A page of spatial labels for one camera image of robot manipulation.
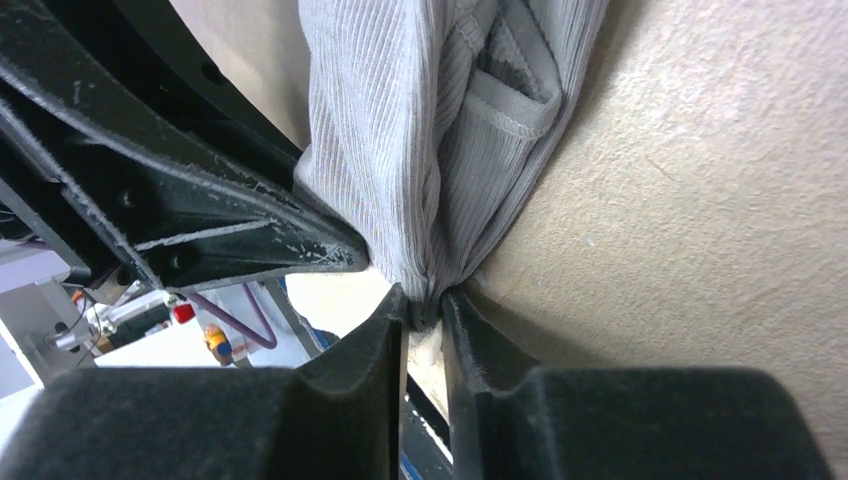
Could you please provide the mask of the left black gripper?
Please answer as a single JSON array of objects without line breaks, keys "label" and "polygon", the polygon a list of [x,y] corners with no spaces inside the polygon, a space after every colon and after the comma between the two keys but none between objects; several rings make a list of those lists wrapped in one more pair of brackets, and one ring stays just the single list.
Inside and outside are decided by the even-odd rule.
[{"label": "left black gripper", "polygon": [[297,148],[167,1],[1,5],[1,198],[90,285],[304,265]]}]

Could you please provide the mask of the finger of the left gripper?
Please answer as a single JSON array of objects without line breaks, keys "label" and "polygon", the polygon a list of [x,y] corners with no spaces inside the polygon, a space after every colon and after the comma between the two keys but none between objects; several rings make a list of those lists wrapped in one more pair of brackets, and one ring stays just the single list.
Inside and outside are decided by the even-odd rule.
[{"label": "finger of the left gripper", "polygon": [[193,292],[363,270],[351,228],[151,110],[98,63],[1,63],[2,200],[88,285]]}]

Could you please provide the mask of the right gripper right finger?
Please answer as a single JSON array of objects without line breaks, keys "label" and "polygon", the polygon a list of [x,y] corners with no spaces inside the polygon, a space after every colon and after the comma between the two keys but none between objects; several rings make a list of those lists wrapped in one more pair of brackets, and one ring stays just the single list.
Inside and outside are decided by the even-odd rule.
[{"label": "right gripper right finger", "polygon": [[458,479],[829,479],[788,391],[745,368],[546,366],[441,299]]}]

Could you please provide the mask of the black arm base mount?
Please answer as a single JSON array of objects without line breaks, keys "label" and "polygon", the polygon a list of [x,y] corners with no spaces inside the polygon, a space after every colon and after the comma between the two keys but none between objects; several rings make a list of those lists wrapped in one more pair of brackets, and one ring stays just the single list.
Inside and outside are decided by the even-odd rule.
[{"label": "black arm base mount", "polygon": [[453,479],[448,423],[411,375],[405,401],[399,478]]}]

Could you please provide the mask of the grey underwear with beige band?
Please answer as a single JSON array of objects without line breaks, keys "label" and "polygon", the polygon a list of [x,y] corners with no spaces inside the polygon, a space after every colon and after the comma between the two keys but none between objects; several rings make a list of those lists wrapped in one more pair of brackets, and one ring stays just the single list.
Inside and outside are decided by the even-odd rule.
[{"label": "grey underwear with beige band", "polygon": [[302,1],[296,187],[366,241],[422,332],[498,245],[577,104],[603,1]]}]

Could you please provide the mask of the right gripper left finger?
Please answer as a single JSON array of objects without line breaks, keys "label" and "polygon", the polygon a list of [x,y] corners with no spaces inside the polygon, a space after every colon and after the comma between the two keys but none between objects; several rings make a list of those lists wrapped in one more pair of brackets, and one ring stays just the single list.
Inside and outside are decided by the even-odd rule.
[{"label": "right gripper left finger", "polygon": [[27,410],[5,479],[396,479],[408,301],[287,368],[93,368]]}]

